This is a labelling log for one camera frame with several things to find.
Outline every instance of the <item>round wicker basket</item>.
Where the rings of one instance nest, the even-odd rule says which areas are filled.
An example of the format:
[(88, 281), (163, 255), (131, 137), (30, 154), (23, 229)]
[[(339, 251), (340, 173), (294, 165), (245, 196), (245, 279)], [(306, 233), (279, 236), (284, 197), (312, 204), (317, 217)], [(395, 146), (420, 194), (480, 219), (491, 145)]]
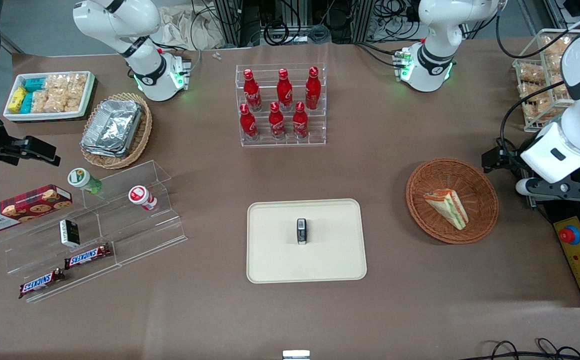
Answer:
[[(124, 157), (95, 155), (85, 151), (83, 148), (81, 148), (81, 153), (83, 153), (83, 156), (86, 158), (86, 160), (94, 166), (100, 166), (105, 169), (121, 169), (136, 162), (137, 159), (139, 159), (141, 156), (141, 153), (143, 153), (146, 149), (146, 145), (148, 145), (148, 138), (150, 137), (150, 131), (153, 129), (153, 116), (150, 113), (150, 109), (148, 108), (146, 101), (143, 100), (141, 96), (135, 95), (134, 93), (118, 93), (108, 97), (106, 100), (132, 100), (135, 103), (141, 105), (141, 120), (139, 126), (137, 126), (136, 131), (134, 132), (134, 138), (132, 139), (130, 151), (128, 152), (128, 155)], [(96, 108), (88, 117), (88, 121), (86, 122), (85, 128), (83, 130), (84, 134), (86, 130), (88, 130), (88, 127), (91, 125), (92, 118), (101, 106), (101, 103), (96, 105)]]
[[(424, 200), (426, 193), (436, 189), (452, 189), (459, 195), (468, 214), (468, 224), (463, 230), (457, 230)], [(448, 244), (470, 244), (483, 239), (499, 216), (499, 199), (488, 178), (471, 164), (450, 157), (418, 166), (408, 179), (406, 201), (421, 229)]]

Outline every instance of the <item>brown table surface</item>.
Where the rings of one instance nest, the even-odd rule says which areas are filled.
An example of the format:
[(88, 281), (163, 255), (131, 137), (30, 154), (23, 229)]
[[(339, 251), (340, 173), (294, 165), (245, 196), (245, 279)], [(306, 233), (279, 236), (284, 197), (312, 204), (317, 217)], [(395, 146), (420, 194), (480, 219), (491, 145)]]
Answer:
[[(521, 50), (528, 39), (507, 46)], [(385, 48), (397, 48), (388, 44)], [(190, 90), (148, 102), (155, 118), (137, 164), (154, 159), (189, 237), (165, 251), (36, 305), (17, 299), (18, 276), (0, 250), (2, 359), (278, 359), (309, 349), (319, 359), (457, 359), (488, 354), (491, 340), (536, 351), (534, 339), (580, 350), (580, 294), (553, 229), (516, 196), (507, 171), (488, 174), (500, 200), (494, 231), (469, 245), (426, 235), (406, 207), (415, 167), (455, 157), (480, 167), (501, 117), (519, 94), (511, 59), (495, 41), (465, 41), (452, 76), (419, 93), (352, 45), (255, 47), (204, 52)], [(196, 60), (194, 52), (186, 53)], [(242, 148), (235, 66), (325, 61), (328, 143)], [(95, 104), (138, 92), (119, 55), (15, 55), (15, 74), (92, 71)], [(510, 118), (509, 137), (521, 112)], [(0, 163), (0, 199), (48, 183), (67, 187), (83, 166), (84, 123), (8, 123), (13, 136), (57, 146), (57, 170), (38, 161)], [(367, 275), (362, 280), (252, 284), (245, 274), (251, 203), (353, 198), (361, 205)]]

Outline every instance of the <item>red bottle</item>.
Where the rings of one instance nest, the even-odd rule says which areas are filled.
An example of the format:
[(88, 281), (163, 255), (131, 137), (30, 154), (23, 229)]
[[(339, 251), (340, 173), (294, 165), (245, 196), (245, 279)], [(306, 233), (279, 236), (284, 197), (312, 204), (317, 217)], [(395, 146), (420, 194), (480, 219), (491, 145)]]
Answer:
[(292, 84), (288, 80), (288, 70), (279, 69), (279, 82), (276, 84), (276, 96), (279, 98), (282, 112), (292, 110)]
[(270, 104), (270, 116), (267, 117), (270, 121), (270, 131), (272, 137), (276, 141), (282, 141), (286, 138), (286, 128), (284, 127), (284, 114), (279, 111), (279, 103), (272, 101)]
[(319, 81), (319, 68), (313, 66), (308, 72), (308, 81), (305, 82), (305, 106), (314, 110), (319, 105), (319, 96), (322, 95), (322, 83)]
[(294, 126), (294, 136), (302, 141), (308, 137), (308, 114), (304, 111), (304, 103), (296, 102), (296, 111), (292, 117), (292, 125)]
[(243, 71), (243, 77), (246, 80), (243, 85), (243, 91), (246, 94), (246, 101), (253, 112), (261, 111), (261, 92), (252, 74), (252, 70), (247, 68)]
[(251, 114), (248, 104), (241, 104), (239, 111), (241, 112), (240, 123), (241, 129), (243, 129), (245, 141), (257, 141), (259, 139), (259, 132), (254, 121), (254, 115)]

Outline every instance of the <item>beige tray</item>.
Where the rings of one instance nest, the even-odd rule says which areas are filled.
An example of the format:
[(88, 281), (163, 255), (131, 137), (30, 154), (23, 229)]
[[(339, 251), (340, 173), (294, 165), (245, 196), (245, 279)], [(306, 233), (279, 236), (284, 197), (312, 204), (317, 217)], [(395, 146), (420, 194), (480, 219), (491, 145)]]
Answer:
[[(297, 244), (297, 219), (308, 242)], [(255, 284), (366, 276), (361, 208), (352, 198), (256, 202), (248, 208), (248, 280)]]
[[(134, 133), (134, 138), (132, 139), (132, 145), (130, 146), (130, 152), (128, 155), (124, 157), (111, 157), (111, 156), (102, 156), (102, 155), (95, 155), (93, 153), (89, 153), (85, 151), (83, 148), (81, 149), (81, 153), (86, 160), (94, 165), (100, 166), (105, 169), (121, 169), (127, 166), (130, 166), (132, 163), (136, 162), (137, 159), (141, 156), (141, 153), (144, 152), (146, 149), (146, 145), (148, 145), (148, 138), (150, 137), (150, 132), (153, 129), (153, 115), (148, 108), (148, 104), (146, 101), (141, 98), (141, 96), (136, 95), (134, 93), (119, 93), (116, 95), (112, 95), (108, 97), (106, 100), (132, 100), (135, 103), (141, 105), (143, 111), (141, 112), (141, 122), (139, 126), (137, 126), (136, 131)], [(97, 112), (99, 107), (101, 106), (96, 105), (96, 108), (91, 112), (90, 116), (88, 117), (88, 122), (83, 129), (83, 133), (86, 133), (88, 127), (91, 125), (92, 118), (94, 114)]]

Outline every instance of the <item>aluminum foil container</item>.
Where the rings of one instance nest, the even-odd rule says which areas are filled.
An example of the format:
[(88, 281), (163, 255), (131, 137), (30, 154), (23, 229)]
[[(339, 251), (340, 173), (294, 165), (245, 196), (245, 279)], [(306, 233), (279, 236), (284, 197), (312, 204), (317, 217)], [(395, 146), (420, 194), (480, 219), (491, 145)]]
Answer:
[(105, 157), (125, 157), (141, 118), (141, 106), (131, 100), (106, 100), (96, 110), (80, 145)]

